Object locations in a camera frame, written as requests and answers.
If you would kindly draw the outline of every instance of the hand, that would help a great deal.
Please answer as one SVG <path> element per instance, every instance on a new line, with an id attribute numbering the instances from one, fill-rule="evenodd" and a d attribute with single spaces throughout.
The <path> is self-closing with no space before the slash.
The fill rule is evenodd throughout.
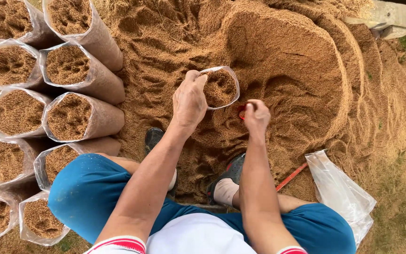
<path id="1" fill-rule="evenodd" d="M 269 109 L 261 100 L 250 99 L 245 108 L 245 126 L 251 137 L 264 138 L 270 120 Z"/>
<path id="2" fill-rule="evenodd" d="M 181 85 L 173 94 L 172 124 L 184 128 L 190 136 L 203 119 L 207 103 L 203 93 L 207 75 L 200 76 L 200 72 L 191 70 L 186 73 Z"/>

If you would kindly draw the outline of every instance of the white shirt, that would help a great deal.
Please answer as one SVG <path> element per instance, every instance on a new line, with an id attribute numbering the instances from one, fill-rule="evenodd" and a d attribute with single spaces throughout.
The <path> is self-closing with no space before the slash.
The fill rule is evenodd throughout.
<path id="1" fill-rule="evenodd" d="M 241 233 L 216 216 L 187 214 L 167 223 L 152 234 L 146 248 L 133 236 L 119 236 L 95 244 L 85 254 L 256 254 Z M 290 246 L 278 254 L 306 254 Z"/>

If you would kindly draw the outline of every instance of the person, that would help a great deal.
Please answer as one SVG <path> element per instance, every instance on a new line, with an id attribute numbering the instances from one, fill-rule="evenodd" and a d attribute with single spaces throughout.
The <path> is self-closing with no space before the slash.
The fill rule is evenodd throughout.
<path id="1" fill-rule="evenodd" d="M 166 198 L 176 181 L 184 142 L 203 119 L 207 75 L 189 71 L 173 95 L 173 117 L 145 136 L 142 163 L 83 154 L 59 172 L 48 199 L 52 213 L 90 243 L 89 254 L 353 254 L 352 229 L 319 203 L 277 194 L 268 165 L 265 131 L 270 113 L 249 100 L 250 137 L 207 189 L 211 204 L 240 209 L 212 213 Z"/>

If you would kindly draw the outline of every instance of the blue shorts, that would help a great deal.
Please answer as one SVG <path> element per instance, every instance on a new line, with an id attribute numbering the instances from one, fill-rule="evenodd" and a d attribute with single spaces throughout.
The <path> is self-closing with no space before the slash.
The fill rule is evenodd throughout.
<path id="1" fill-rule="evenodd" d="M 48 198 L 48 207 L 66 226 L 90 243 L 97 240 L 131 175 L 120 165 L 98 154 L 84 154 L 59 172 Z M 214 215 L 247 235 L 240 213 L 217 214 L 196 206 L 165 199 L 150 235 L 169 221 L 190 213 Z M 281 215 L 286 228 L 310 254 L 354 254 L 352 229 L 323 204 L 307 204 Z"/>

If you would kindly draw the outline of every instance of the plastic bag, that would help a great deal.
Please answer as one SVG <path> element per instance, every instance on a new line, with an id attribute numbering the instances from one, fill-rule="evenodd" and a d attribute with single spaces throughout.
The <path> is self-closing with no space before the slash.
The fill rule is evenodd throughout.
<path id="1" fill-rule="evenodd" d="M 333 164 L 325 152 L 305 155 L 320 203 L 339 213 L 351 226 L 358 248 L 374 222 L 369 213 L 377 201 Z"/>
<path id="2" fill-rule="evenodd" d="M 47 107 L 45 107 L 45 110 L 43 111 L 42 126 L 44 130 L 47 132 L 47 135 L 50 139 L 56 142 L 70 143 L 91 138 L 114 135 L 118 133 L 125 124 L 125 114 L 121 109 L 116 108 L 104 101 L 92 98 L 90 96 L 76 94 L 86 98 L 87 101 L 92 106 L 92 113 L 88 120 L 84 137 L 82 137 L 82 139 L 80 140 L 57 139 L 48 126 L 48 111 L 50 111 L 54 106 L 56 106 L 68 94 L 76 94 L 76 93 L 68 92 L 63 95 L 60 95 L 54 101 L 52 101 Z"/>
<path id="3" fill-rule="evenodd" d="M 85 33 L 69 35 L 62 35 L 54 30 L 48 10 L 48 5 L 52 1 L 53 0 L 43 0 L 42 2 L 45 21 L 51 30 L 64 41 L 76 40 L 110 71 L 121 70 L 123 67 L 123 54 L 114 38 L 110 35 L 108 28 L 98 15 L 97 9 L 95 9 L 92 1 L 89 0 L 90 8 L 92 9 L 92 23 L 90 24 L 90 28 Z"/>
<path id="4" fill-rule="evenodd" d="M 90 59 L 89 72 L 84 81 L 76 84 L 55 84 L 51 82 L 47 75 L 48 52 L 62 46 L 78 46 L 82 52 Z M 40 51 L 40 68 L 43 79 L 47 84 L 62 87 L 67 90 L 83 95 L 89 95 L 109 104 L 119 104 L 125 100 L 125 89 L 123 81 L 104 66 L 98 59 L 91 55 L 76 41 L 69 41 L 49 49 Z"/>
<path id="5" fill-rule="evenodd" d="M 19 1 L 26 5 L 31 18 L 32 31 L 27 32 L 24 36 L 18 38 L 17 41 L 31 45 L 36 49 L 50 48 L 59 44 L 62 40 L 47 25 L 43 13 L 32 6 L 27 0 Z"/>
<path id="6" fill-rule="evenodd" d="M 28 93 L 29 95 L 31 95 L 32 97 L 34 97 L 35 99 L 37 99 L 38 101 L 42 102 L 42 103 L 45 105 L 45 108 L 46 108 L 46 107 L 50 104 L 50 102 L 51 102 L 51 98 L 49 98 L 49 97 L 46 96 L 46 95 L 43 95 L 43 94 L 40 94 L 40 93 L 31 91 L 31 90 L 28 90 L 28 89 L 16 88 L 16 87 L 9 87 L 9 88 L 7 88 L 7 89 L 2 90 L 2 91 L 0 92 L 0 99 L 1 99 L 4 95 L 6 95 L 6 94 L 8 94 L 9 92 L 11 92 L 11 91 L 13 91 L 13 90 L 16 90 L 16 89 L 23 90 L 23 91 L 25 91 L 26 93 Z M 32 136 L 45 136 L 45 135 L 46 135 L 46 132 L 45 132 L 45 130 L 43 129 L 42 125 L 40 125 L 39 128 L 37 128 L 37 129 L 34 130 L 34 131 L 25 132 L 25 133 L 20 133 L 20 134 L 16 134 L 16 135 L 12 135 L 12 136 L 7 135 L 7 134 L 3 133 L 2 131 L 0 131 L 0 137 L 3 137 L 3 138 L 7 138 L 7 137 L 9 137 L 9 138 L 19 138 L 19 137 L 32 137 Z"/>
<path id="7" fill-rule="evenodd" d="M 234 71 L 229 66 L 218 66 L 218 67 L 212 67 L 209 69 L 204 69 L 203 71 L 200 71 L 200 74 L 205 73 L 205 72 L 218 71 L 220 69 L 227 71 L 231 75 L 231 77 L 233 77 L 234 84 L 236 85 L 236 95 L 234 95 L 233 100 L 229 104 L 222 106 L 222 107 L 209 107 L 208 106 L 207 110 L 214 110 L 214 109 L 219 109 L 219 108 L 223 108 L 223 107 L 228 107 L 231 104 L 233 104 L 235 101 L 237 101 L 237 99 L 239 99 L 239 96 L 240 96 L 239 81 L 236 78 L 236 74 L 234 74 Z"/>
<path id="8" fill-rule="evenodd" d="M 34 175 L 0 185 L 0 200 L 10 206 L 10 220 L 7 229 L 0 232 L 0 237 L 18 225 L 19 204 L 40 190 Z"/>
<path id="9" fill-rule="evenodd" d="M 24 208 L 26 206 L 26 203 L 37 201 L 39 199 L 48 201 L 48 193 L 43 192 L 43 191 L 39 192 L 19 204 L 20 238 L 23 240 L 28 240 L 28 241 L 33 242 L 38 245 L 43 245 L 43 246 L 55 245 L 68 234 L 68 232 L 70 231 L 69 227 L 64 225 L 64 228 L 62 229 L 62 234 L 60 234 L 60 236 L 58 236 L 56 238 L 45 238 L 45 237 L 41 237 L 41 236 L 35 234 L 34 232 L 32 232 L 31 229 L 29 229 L 29 227 L 24 223 Z"/>
<path id="10" fill-rule="evenodd" d="M 50 192 L 51 183 L 48 180 L 48 175 L 45 170 L 45 157 L 54 149 L 63 146 L 70 146 L 80 155 L 88 153 L 105 153 L 110 156 L 117 156 L 120 151 L 121 144 L 119 141 L 105 136 L 90 140 L 63 144 L 41 152 L 34 161 L 34 171 L 37 178 L 38 186 L 41 190 L 46 191 L 47 193 Z"/>
<path id="11" fill-rule="evenodd" d="M 44 151 L 45 149 L 51 147 L 53 144 L 52 141 L 49 141 L 47 138 L 32 138 L 32 139 L 23 139 L 23 138 L 0 138 L 1 142 L 17 144 L 20 149 L 24 152 L 23 158 L 23 173 L 18 175 L 13 180 L 7 181 L 6 183 L 16 181 L 18 179 L 27 177 L 34 173 L 34 160 L 37 156 Z"/>
<path id="12" fill-rule="evenodd" d="M 29 88 L 37 91 L 47 89 L 48 85 L 43 81 L 42 72 L 40 70 L 40 52 L 37 49 L 34 49 L 33 47 L 14 39 L 8 39 L 0 42 L 0 49 L 9 46 L 20 46 L 21 48 L 25 49 L 28 53 L 36 58 L 36 63 L 32 69 L 31 75 L 25 83 L 0 85 L 0 90 L 7 87 Z"/>

